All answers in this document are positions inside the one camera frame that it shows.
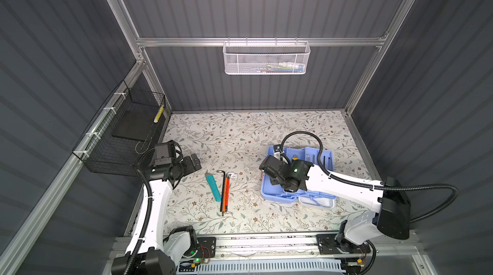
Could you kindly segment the white and blue tool box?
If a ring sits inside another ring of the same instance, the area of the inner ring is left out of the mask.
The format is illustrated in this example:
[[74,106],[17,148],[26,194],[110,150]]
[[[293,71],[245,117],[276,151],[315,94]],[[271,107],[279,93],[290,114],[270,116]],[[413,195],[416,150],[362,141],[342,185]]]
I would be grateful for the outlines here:
[[[312,163],[318,166],[317,154],[318,149],[306,147],[303,149],[284,148],[284,153],[290,160],[296,155],[299,159],[305,160],[305,155],[311,156]],[[305,206],[312,206],[322,209],[333,209],[336,206],[337,197],[330,194],[325,194],[319,191],[303,191],[299,190],[295,193],[285,191],[280,185],[272,185],[270,178],[264,173],[261,185],[261,195],[265,200],[292,204],[301,203]]]

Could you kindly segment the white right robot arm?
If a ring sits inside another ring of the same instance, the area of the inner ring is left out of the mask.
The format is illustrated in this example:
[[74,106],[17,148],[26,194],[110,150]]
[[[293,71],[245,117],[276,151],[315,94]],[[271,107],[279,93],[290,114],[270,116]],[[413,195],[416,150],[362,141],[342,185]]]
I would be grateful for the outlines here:
[[[316,163],[290,160],[284,152],[285,144],[280,143],[274,148],[279,156],[268,155],[259,169],[286,191],[318,191],[366,207],[366,212],[341,223],[335,244],[343,252],[348,253],[379,236],[407,240],[412,224],[440,213],[458,197],[458,188],[449,184],[401,186],[393,177],[387,177],[385,181],[370,181],[330,171],[322,163],[322,140],[313,133],[309,136],[318,143]],[[451,194],[436,208],[412,217],[407,192],[428,190],[450,190]]]

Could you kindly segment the teal handled tool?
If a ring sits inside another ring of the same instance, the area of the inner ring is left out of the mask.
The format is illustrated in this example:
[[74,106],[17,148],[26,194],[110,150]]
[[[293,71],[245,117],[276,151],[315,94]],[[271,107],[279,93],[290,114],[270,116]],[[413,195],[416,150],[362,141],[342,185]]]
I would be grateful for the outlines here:
[[218,189],[218,186],[217,186],[217,183],[215,181],[214,176],[211,173],[206,172],[205,173],[205,179],[206,179],[208,185],[210,186],[210,189],[211,189],[211,192],[214,196],[215,201],[220,203],[222,200],[222,196],[221,196],[221,193]]

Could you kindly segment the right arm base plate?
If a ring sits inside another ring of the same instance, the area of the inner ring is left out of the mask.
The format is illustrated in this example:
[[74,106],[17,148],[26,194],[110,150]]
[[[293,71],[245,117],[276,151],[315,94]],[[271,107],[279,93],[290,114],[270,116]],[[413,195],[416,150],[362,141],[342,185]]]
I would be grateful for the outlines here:
[[366,254],[371,253],[371,247],[367,243],[354,245],[345,239],[338,239],[337,234],[318,234],[315,236],[319,253],[329,254]]

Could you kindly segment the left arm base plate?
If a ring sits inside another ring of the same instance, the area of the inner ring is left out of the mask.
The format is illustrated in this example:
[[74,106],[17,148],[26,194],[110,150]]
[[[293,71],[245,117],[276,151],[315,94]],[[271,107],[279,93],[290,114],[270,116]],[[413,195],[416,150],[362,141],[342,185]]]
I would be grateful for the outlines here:
[[199,236],[198,243],[192,244],[182,258],[214,258],[216,255],[217,238],[213,236]]

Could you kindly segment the red handled pliers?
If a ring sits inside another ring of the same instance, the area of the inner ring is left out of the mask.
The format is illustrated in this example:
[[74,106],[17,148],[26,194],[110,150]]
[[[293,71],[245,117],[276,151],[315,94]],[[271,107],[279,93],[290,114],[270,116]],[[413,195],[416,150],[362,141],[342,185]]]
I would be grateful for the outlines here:
[[229,195],[230,195],[230,187],[231,187],[231,179],[237,177],[237,173],[226,173],[225,176],[225,192],[224,192],[224,212],[226,213],[228,211],[228,206],[229,206]]

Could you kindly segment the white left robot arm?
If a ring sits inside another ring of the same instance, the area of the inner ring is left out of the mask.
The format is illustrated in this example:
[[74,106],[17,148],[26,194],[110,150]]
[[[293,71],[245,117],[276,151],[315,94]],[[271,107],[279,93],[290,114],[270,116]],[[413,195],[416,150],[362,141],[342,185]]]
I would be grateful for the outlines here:
[[202,166],[196,154],[184,156],[173,140],[158,143],[134,164],[143,181],[143,201],[125,254],[114,258],[111,274],[176,274],[183,256],[197,251],[192,226],[175,228],[164,236],[169,198],[182,178]]

